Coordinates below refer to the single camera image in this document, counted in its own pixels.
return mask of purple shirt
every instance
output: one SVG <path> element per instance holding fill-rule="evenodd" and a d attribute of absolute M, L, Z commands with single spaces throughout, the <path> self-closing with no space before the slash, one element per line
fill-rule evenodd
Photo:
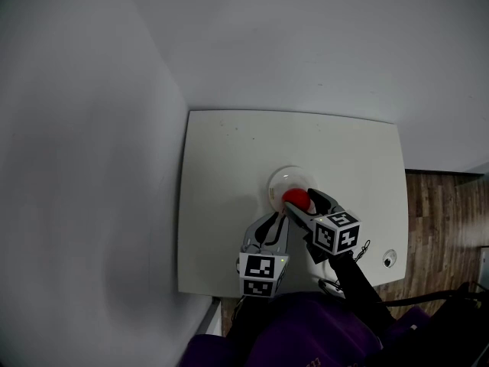
<path fill-rule="evenodd" d="M 256 339 L 244 365 L 346 367 L 363 365 L 365 357 L 382 349 L 381 340 L 347 307 L 320 293 L 285 296 L 287 308 Z M 413 324 L 426 324 L 428 316 L 415 307 L 382 336 L 392 343 Z M 238 350 L 225 337 L 200 335 L 190 340 L 182 367 L 236 366 Z"/>

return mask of white cube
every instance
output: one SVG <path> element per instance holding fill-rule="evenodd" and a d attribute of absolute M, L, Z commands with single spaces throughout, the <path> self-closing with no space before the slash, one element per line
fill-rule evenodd
<path fill-rule="evenodd" d="M 274 297 L 285 275 L 288 255 L 239 253 L 241 295 Z"/>
<path fill-rule="evenodd" d="M 352 211 L 318 216 L 314 219 L 313 244 L 332 255 L 338 255 L 357 246 L 360 219 Z"/>

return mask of table top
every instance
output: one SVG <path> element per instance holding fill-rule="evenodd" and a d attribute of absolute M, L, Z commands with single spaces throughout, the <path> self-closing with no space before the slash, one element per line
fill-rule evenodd
<path fill-rule="evenodd" d="M 236 272 L 246 228 L 273 209 L 267 184 L 285 166 L 300 166 L 362 221 L 355 255 L 372 285 L 406 272 L 406 177 L 397 127 L 383 122 L 297 112 L 192 111 L 180 187 L 180 292 L 240 297 Z M 289 234 L 290 263 L 280 293 L 317 291 L 335 280 L 327 261 L 315 265 L 301 235 Z M 397 260 L 384 266 L 384 254 Z"/>

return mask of person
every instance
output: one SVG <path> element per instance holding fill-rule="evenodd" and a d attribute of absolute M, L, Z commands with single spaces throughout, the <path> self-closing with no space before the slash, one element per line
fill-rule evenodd
<path fill-rule="evenodd" d="M 345 299 L 321 292 L 285 294 L 272 301 L 244 297 L 226 337 L 194 336 L 182 367 L 363 366 L 383 347 L 425 326 L 429 316 L 413 307 L 395 320 L 351 252 L 330 256 Z"/>

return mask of red object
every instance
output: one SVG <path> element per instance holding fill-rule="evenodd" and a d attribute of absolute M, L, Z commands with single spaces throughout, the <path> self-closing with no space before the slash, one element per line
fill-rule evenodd
<path fill-rule="evenodd" d="M 304 189 L 298 187 L 289 189 L 282 196 L 282 201 L 292 203 L 297 208 L 303 211 L 307 211 L 311 205 L 311 199 Z"/>

